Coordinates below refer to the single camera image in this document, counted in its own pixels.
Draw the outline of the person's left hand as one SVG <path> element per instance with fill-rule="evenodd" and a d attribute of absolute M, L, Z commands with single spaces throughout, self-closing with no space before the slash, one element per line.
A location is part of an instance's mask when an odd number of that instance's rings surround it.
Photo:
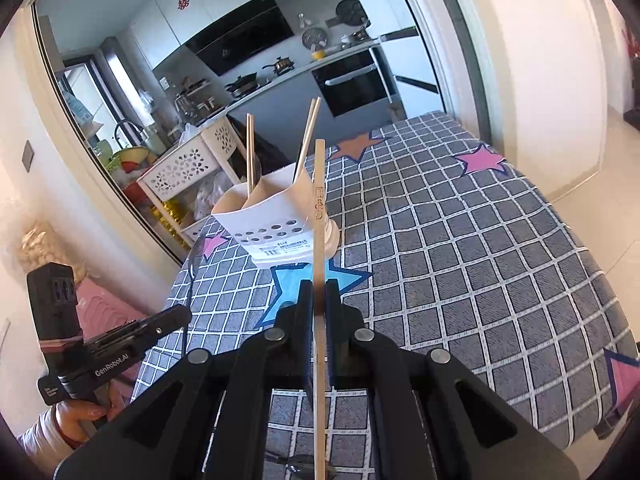
<path fill-rule="evenodd" d="M 89 439 L 89 434 L 84 429 L 85 422 L 115 418 L 125 408 L 125 401 L 114 388 L 108 390 L 108 397 L 110 400 L 106 408 L 83 400 L 65 400 L 59 403 L 55 407 L 55 420 L 62 438 L 67 443 L 78 446 Z"/>

